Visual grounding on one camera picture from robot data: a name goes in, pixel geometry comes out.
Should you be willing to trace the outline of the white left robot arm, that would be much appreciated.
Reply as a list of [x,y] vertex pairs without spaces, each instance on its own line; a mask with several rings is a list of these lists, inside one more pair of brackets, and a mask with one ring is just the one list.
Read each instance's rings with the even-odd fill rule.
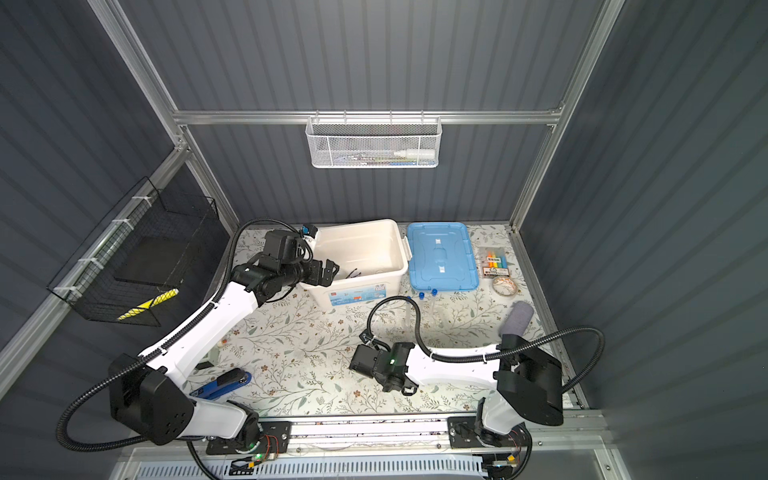
[[218,437],[244,449],[255,447],[262,437],[257,413],[231,402],[193,397],[182,387],[235,324],[280,292],[299,283],[331,285],[339,267],[314,257],[317,233],[313,225],[267,232],[261,252],[233,267],[203,306],[141,353],[142,366],[110,385],[112,417],[156,445],[180,437]]

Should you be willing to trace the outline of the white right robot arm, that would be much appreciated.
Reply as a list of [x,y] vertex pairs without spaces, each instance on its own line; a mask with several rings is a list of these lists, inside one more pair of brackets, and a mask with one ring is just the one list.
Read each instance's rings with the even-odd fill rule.
[[498,345],[422,351],[412,342],[389,348],[359,345],[349,369],[385,392],[414,395],[432,384],[469,385],[488,392],[478,404],[474,430],[492,445],[520,426],[564,423],[562,364],[517,335]]

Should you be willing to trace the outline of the white plastic storage box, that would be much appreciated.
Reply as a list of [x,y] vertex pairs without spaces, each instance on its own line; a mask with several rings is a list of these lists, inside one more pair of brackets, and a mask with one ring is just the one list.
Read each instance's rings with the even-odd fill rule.
[[[340,267],[328,287],[300,285],[326,312],[399,295],[412,258],[408,240],[392,219],[320,227],[310,246],[315,258]],[[346,279],[355,268],[363,274]]]

